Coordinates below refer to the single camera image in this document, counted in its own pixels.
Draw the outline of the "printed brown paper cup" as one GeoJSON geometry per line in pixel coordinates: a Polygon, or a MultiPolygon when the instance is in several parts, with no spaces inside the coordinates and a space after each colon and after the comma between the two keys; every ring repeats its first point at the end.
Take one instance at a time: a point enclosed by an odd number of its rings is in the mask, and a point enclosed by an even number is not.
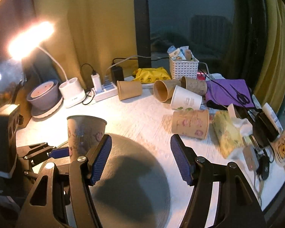
{"type": "Polygon", "coordinates": [[[99,117],[73,115],[67,117],[69,156],[76,161],[79,156],[86,156],[91,148],[101,141],[107,122],[99,117]]]}

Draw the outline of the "plain brown paper cup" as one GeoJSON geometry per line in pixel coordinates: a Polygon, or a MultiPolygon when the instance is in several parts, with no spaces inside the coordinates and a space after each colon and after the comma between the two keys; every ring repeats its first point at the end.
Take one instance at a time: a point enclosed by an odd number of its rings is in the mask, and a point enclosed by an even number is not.
{"type": "Polygon", "coordinates": [[[140,96],[143,93],[142,84],[139,81],[117,81],[117,90],[120,101],[140,96]]]}

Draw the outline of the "brown cup open mouth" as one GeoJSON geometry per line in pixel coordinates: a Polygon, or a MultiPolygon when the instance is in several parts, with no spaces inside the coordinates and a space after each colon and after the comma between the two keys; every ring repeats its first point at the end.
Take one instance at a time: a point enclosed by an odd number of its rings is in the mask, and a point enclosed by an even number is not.
{"type": "Polygon", "coordinates": [[[172,97],[176,86],[181,86],[180,80],[157,80],[153,85],[153,94],[158,101],[166,102],[172,97]]]}

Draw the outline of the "white paper cup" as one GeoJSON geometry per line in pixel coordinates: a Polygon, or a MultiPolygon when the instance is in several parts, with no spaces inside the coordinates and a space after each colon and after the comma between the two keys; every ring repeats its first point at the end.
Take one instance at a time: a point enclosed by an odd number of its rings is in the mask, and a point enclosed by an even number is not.
{"type": "Polygon", "coordinates": [[[199,110],[201,103],[202,96],[177,85],[174,88],[170,107],[174,110],[199,110]]]}

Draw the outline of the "dark patterned paper cup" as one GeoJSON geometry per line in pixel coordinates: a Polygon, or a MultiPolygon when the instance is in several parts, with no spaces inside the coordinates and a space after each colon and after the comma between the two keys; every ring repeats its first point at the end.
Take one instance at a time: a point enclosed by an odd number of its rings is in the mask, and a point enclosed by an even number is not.
{"type": "Polygon", "coordinates": [[[189,77],[181,78],[181,87],[200,96],[205,96],[207,92],[207,84],[204,80],[192,79],[189,77]]]}

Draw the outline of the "purple bowl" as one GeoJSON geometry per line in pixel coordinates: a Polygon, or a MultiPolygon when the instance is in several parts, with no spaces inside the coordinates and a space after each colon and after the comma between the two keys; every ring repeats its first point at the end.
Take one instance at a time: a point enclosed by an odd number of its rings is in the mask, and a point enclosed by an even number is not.
{"type": "Polygon", "coordinates": [[[44,111],[47,109],[52,108],[58,101],[58,95],[59,95],[59,90],[58,90],[58,84],[59,82],[56,79],[50,80],[54,81],[54,86],[48,90],[46,93],[41,95],[40,97],[37,98],[31,98],[30,95],[32,91],[27,95],[27,101],[34,107],[44,111]]]}

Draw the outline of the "round grey placemat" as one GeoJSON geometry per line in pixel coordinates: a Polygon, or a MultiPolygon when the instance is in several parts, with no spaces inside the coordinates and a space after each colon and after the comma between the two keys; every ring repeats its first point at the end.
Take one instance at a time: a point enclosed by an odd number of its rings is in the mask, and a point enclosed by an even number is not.
{"type": "Polygon", "coordinates": [[[165,227],[170,189],[158,160],[141,144],[111,134],[112,149],[90,194],[103,227],[165,227]]]}

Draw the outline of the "white charger plug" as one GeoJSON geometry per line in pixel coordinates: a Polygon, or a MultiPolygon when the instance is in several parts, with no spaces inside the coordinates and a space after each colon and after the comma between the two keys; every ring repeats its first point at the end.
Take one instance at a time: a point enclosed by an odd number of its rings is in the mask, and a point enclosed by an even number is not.
{"type": "Polygon", "coordinates": [[[95,93],[102,92],[102,83],[100,79],[100,75],[98,73],[91,75],[92,82],[93,82],[93,88],[95,90],[95,93]]]}

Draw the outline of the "black power adapter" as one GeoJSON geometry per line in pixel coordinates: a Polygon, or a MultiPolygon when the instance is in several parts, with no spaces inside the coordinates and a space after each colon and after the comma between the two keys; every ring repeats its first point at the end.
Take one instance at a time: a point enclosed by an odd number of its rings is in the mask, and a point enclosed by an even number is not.
{"type": "Polygon", "coordinates": [[[113,66],[111,68],[111,77],[112,77],[112,82],[116,85],[117,81],[124,81],[124,72],[122,67],[120,66],[113,66]]]}

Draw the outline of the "black scissors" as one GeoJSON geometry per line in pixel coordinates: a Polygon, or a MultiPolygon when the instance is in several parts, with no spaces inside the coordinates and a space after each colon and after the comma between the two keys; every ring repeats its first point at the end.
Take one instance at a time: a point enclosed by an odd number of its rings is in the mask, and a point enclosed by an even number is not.
{"type": "Polygon", "coordinates": [[[230,84],[231,89],[233,90],[233,93],[235,94],[236,100],[241,104],[241,105],[248,105],[251,103],[250,99],[244,95],[243,93],[240,93],[235,87],[233,87],[230,84]]]}

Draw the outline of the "white desk lamp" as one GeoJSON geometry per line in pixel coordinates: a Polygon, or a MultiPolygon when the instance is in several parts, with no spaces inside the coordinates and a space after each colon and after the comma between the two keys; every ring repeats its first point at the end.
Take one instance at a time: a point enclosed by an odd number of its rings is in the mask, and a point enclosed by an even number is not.
{"type": "Polygon", "coordinates": [[[58,79],[58,92],[62,95],[67,108],[81,103],[85,99],[85,91],[78,77],[70,77],[66,68],[44,47],[44,42],[54,34],[54,24],[49,21],[34,23],[18,32],[7,47],[14,60],[32,60],[44,81],[58,79]]]}

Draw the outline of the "purple cloth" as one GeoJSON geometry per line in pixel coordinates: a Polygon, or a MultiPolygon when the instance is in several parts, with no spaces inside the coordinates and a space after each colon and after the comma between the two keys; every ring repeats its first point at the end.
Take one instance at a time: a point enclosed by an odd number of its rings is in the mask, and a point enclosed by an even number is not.
{"type": "Polygon", "coordinates": [[[206,81],[207,92],[205,95],[205,102],[209,108],[225,110],[230,104],[237,107],[245,107],[247,109],[254,108],[255,104],[252,100],[250,89],[246,85],[244,79],[217,79],[206,81]],[[246,95],[251,103],[248,105],[241,105],[235,98],[235,94],[230,87],[230,84],[235,87],[240,93],[246,95]]]}

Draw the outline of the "yellow snack bag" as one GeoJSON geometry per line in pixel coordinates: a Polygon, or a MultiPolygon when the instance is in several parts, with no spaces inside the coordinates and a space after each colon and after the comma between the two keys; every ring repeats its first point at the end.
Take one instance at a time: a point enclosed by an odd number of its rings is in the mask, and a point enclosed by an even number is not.
{"type": "Polygon", "coordinates": [[[133,81],[139,81],[142,84],[154,83],[157,80],[171,80],[170,75],[163,67],[138,68],[133,72],[133,75],[133,81]]]}

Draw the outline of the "right yellow curtain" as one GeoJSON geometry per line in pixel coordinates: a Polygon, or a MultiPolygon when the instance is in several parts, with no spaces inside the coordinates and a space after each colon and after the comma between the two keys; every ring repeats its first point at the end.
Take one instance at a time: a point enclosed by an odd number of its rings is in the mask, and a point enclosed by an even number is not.
{"type": "Polygon", "coordinates": [[[285,4],[266,0],[268,38],[263,66],[254,95],[261,105],[278,112],[285,96],[285,4]]]}

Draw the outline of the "white plastic basket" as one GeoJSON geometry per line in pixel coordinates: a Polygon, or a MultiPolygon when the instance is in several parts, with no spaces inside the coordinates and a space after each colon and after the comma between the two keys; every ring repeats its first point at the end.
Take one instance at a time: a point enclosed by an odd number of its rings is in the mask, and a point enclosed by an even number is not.
{"type": "Polygon", "coordinates": [[[170,75],[172,79],[181,79],[182,77],[197,78],[199,60],[193,58],[192,61],[173,60],[169,58],[170,75]]]}

